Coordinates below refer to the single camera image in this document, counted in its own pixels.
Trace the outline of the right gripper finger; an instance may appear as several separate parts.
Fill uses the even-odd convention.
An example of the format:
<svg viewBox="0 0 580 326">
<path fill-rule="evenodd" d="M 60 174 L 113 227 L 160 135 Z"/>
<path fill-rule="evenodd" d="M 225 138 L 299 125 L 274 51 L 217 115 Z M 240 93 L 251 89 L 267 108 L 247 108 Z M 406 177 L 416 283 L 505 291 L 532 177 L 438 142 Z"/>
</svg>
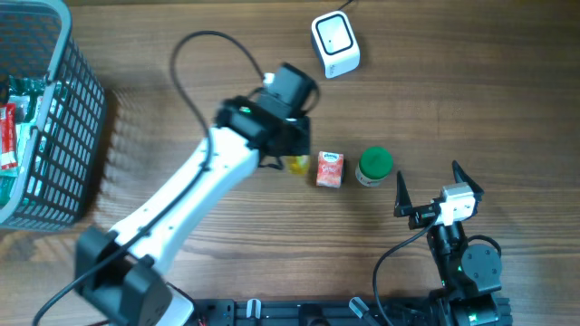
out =
<svg viewBox="0 0 580 326">
<path fill-rule="evenodd" d="M 485 194 L 483 188 L 476 183 L 460 166 L 457 160 L 452 161 L 452 172 L 454 179 L 457 183 L 467 183 L 468 186 L 471 188 L 472 192 L 474 193 L 474 197 L 476 199 L 481 199 Z"/>
<path fill-rule="evenodd" d="M 395 217 L 405 217 L 411 214 L 413 205 L 410 199 L 404 177 L 400 171 L 396 175 L 396 198 L 393 209 Z"/>
</svg>

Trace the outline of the green lid white jar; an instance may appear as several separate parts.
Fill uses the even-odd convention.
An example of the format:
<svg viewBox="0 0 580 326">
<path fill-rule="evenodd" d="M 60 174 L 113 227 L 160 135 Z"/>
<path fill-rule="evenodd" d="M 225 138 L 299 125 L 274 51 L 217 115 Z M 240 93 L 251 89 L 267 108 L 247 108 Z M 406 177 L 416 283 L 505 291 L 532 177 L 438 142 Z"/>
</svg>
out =
<svg viewBox="0 0 580 326">
<path fill-rule="evenodd" d="M 387 149 L 370 147 L 362 153 L 355 176 L 363 186 L 377 187 L 391 173 L 393 166 L 392 155 Z"/>
</svg>

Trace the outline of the yellow liquid bottle silver cap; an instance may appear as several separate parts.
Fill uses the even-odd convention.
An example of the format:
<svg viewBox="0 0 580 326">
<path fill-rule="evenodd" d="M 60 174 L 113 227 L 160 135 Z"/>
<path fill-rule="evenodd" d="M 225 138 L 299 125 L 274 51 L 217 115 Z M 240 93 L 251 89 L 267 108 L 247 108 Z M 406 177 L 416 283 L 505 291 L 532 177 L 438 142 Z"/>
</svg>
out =
<svg viewBox="0 0 580 326">
<path fill-rule="evenodd" d="M 310 156 L 288 156 L 285 158 L 288 171 L 295 175 L 306 175 L 310 169 Z"/>
</svg>

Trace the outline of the red Kleenex tissue pack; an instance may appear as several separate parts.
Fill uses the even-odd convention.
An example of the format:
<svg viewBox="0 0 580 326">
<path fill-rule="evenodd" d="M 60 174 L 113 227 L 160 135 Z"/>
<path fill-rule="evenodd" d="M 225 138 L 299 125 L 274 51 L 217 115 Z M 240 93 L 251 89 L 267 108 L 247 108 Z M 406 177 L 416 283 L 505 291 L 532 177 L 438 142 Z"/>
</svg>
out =
<svg viewBox="0 0 580 326">
<path fill-rule="evenodd" d="M 339 188 L 343 182 L 343 154 L 320 151 L 316 185 L 319 187 Z"/>
</svg>

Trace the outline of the green 3M product package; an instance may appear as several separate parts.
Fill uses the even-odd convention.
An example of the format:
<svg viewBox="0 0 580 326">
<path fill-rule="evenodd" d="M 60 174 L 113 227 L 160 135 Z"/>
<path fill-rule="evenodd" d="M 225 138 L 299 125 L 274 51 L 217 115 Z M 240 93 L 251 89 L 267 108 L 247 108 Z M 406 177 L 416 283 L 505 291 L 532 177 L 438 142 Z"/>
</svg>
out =
<svg viewBox="0 0 580 326">
<path fill-rule="evenodd" d="M 1 206 L 5 206 L 24 164 L 44 88 L 38 81 L 10 77 L 1 91 Z"/>
</svg>

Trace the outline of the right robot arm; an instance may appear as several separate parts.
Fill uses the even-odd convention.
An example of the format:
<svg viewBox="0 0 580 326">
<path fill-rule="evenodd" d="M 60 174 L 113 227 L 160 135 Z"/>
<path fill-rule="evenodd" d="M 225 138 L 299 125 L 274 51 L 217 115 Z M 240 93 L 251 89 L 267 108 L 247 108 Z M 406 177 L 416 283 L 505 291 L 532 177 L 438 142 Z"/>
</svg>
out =
<svg viewBox="0 0 580 326">
<path fill-rule="evenodd" d="M 454 183 L 428 204 L 415 206 L 401 172 L 397 174 L 394 215 L 407 217 L 409 229 L 427 237 L 441 288 L 429 295 L 436 325 L 499 325 L 503 319 L 495 293 L 502 288 L 501 248 L 485 235 L 467 236 L 463 223 L 478 213 L 484 189 L 456 161 Z"/>
</svg>

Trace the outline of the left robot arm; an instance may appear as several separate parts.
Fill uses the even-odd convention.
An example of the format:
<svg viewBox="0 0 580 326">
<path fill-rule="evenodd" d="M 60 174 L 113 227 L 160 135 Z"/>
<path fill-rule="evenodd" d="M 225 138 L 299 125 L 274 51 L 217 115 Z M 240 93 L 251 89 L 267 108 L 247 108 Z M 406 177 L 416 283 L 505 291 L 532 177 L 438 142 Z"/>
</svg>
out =
<svg viewBox="0 0 580 326">
<path fill-rule="evenodd" d="M 178 171 L 108 232 L 90 227 L 76 245 L 74 290 L 112 325 L 184 325 L 194 302 L 164 276 L 213 206 L 265 157 L 310 152 L 305 103 L 316 82 L 289 63 L 247 96 L 223 101 L 215 124 Z"/>
</svg>

